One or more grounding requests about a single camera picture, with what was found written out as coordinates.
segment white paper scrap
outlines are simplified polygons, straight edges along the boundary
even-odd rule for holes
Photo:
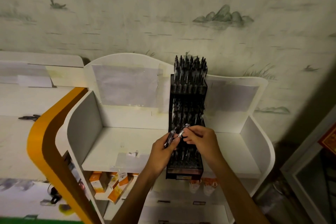
[[[34,76],[34,75],[18,75],[17,81],[20,86],[25,87],[45,87],[52,88],[50,77],[47,76]]]

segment person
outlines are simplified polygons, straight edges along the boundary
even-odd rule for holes
[[[115,214],[111,224],[138,223],[149,190],[167,166],[173,150],[180,142],[180,138],[175,137],[170,146],[165,149],[164,144],[168,134],[153,143],[145,168]],[[215,132],[210,128],[192,126],[184,129],[183,137],[187,144],[196,145],[202,159],[206,160],[215,173],[236,223],[270,224],[225,161],[219,149]]]

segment wall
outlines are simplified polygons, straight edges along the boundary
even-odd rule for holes
[[[254,116],[277,142],[334,65],[335,17],[335,0],[0,0],[0,49],[204,56],[210,74],[269,80]]]

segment orange curved edge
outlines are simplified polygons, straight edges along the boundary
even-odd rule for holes
[[[28,135],[27,152],[33,163],[55,186],[79,218],[85,224],[98,224],[101,222],[97,213],[55,144],[57,131],[63,125],[65,117],[87,91],[87,88],[74,88],[38,118]]]

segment green surface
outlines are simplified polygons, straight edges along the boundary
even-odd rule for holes
[[[0,224],[83,224],[81,221],[61,221],[61,220],[29,220],[22,218],[0,217]]]

